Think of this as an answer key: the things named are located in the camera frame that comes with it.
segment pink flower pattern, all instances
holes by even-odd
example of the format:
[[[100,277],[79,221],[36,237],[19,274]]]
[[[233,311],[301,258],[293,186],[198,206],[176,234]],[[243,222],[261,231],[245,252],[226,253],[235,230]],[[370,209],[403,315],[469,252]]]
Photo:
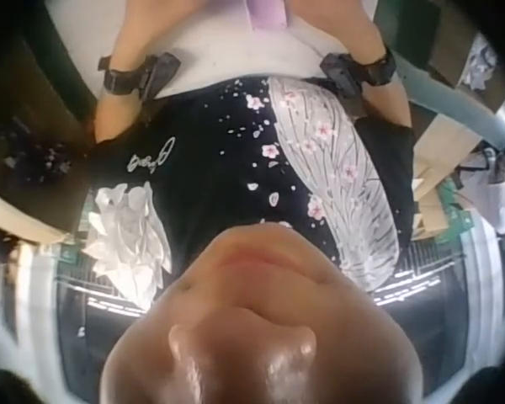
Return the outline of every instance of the pink flower pattern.
[[[314,141],[303,141],[301,142],[301,150],[303,152],[312,154],[318,149],[318,146]]]
[[[249,109],[254,109],[255,111],[258,111],[259,109],[265,107],[260,98],[253,97],[251,94],[247,94],[246,99],[247,99],[247,108]]]
[[[314,218],[317,221],[321,221],[326,216],[326,211],[323,209],[322,200],[316,195],[311,196],[311,200],[307,205],[309,211],[309,217]]]
[[[345,164],[343,168],[343,178],[352,183],[358,177],[357,167],[353,164]]]
[[[335,136],[335,131],[329,124],[318,122],[318,126],[316,127],[316,136],[323,141],[329,141],[329,139]]]
[[[262,156],[267,158],[276,158],[280,154],[279,148],[276,145],[262,146]]]

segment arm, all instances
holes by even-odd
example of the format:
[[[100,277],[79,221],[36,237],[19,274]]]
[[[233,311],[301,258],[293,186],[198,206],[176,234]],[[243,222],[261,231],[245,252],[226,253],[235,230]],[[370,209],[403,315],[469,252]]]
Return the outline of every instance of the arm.
[[[370,21],[361,0],[290,0],[295,13],[309,24],[334,36],[362,65],[385,55],[380,31]],[[397,125],[412,126],[406,90],[400,79],[381,87],[363,83],[363,97],[371,114]]]
[[[152,44],[197,11],[206,0],[127,0],[125,20],[114,44],[110,69],[130,72],[139,67]],[[109,141],[130,128],[141,113],[138,91],[125,96],[99,97],[95,140]]]

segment white flower design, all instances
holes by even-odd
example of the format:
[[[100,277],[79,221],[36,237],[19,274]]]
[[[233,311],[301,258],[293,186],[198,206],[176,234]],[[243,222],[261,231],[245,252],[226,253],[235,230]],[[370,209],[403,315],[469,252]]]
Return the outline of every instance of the white flower design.
[[[93,267],[98,276],[107,275],[127,300],[147,310],[163,287],[162,268],[172,270],[170,247],[150,184],[126,190],[123,183],[98,191],[100,213],[89,215],[97,235],[84,252],[98,260]]]
[[[269,196],[269,204],[271,205],[272,208],[274,208],[275,206],[277,206],[278,203],[279,203],[279,193],[273,192]]]
[[[247,94],[246,99],[247,99],[247,108],[249,109],[254,109],[255,111],[258,111],[259,109],[265,107],[260,98],[253,97],[251,94]]]
[[[276,145],[262,146],[262,156],[264,157],[276,158],[279,154],[279,148]]]
[[[343,167],[343,178],[350,183],[355,181],[358,177],[358,170],[353,164],[345,164]]]
[[[319,196],[312,195],[307,207],[309,208],[309,217],[312,217],[317,221],[321,221],[326,216],[326,212],[323,209],[322,199]]]
[[[323,141],[329,141],[333,136],[335,136],[335,131],[329,124],[318,122],[316,127],[316,137],[319,137]]]
[[[307,154],[312,154],[316,150],[318,150],[318,146],[314,141],[302,141],[301,142],[301,150]]]

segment pink fabric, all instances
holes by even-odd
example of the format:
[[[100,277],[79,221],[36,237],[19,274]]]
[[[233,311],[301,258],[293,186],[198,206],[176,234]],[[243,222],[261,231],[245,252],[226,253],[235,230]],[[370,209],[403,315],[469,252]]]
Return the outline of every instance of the pink fabric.
[[[284,0],[245,0],[253,29],[284,29],[288,26]]]

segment wrist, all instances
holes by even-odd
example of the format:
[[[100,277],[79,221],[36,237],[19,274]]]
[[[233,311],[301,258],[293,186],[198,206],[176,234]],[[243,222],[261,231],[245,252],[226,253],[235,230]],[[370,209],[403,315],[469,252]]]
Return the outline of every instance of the wrist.
[[[348,53],[360,65],[370,65],[385,56],[383,39],[378,28],[369,21],[361,24],[359,30],[339,35],[338,39],[348,50]]]
[[[137,39],[122,30],[114,44],[109,68],[119,72],[131,72],[144,63],[149,48],[147,41]]]

